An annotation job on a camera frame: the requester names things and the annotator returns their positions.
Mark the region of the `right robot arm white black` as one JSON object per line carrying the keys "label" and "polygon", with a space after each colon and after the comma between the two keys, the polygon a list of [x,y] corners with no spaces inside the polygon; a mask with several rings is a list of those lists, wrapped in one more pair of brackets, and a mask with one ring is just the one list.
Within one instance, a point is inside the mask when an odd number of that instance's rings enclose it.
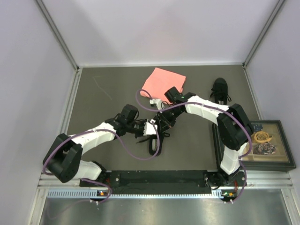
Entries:
{"label": "right robot arm white black", "polygon": [[170,102],[169,107],[165,107],[160,99],[153,99],[150,102],[159,110],[157,117],[160,131],[164,132],[173,127],[177,117],[183,113],[197,115],[211,121],[217,126],[219,138],[224,146],[217,177],[223,185],[231,185],[240,170],[246,145],[252,144],[251,135],[254,132],[241,105],[219,105],[191,92],[183,95],[175,87],[169,89],[165,96]]}

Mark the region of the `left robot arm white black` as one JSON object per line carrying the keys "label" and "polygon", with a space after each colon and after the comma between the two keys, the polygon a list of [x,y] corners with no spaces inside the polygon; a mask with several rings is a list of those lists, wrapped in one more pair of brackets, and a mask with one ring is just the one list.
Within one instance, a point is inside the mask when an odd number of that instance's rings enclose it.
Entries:
{"label": "left robot arm white black", "polygon": [[72,179],[89,179],[96,186],[106,182],[105,168],[92,161],[83,161],[82,155],[126,133],[136,138],[150,135],[151,121],[138,120],[139,114],[133,105],[126,105],[115,117],[110,118],[85,132],[76,135],[58,135],[43,160],[43,173],[54,175],[62,183]]}

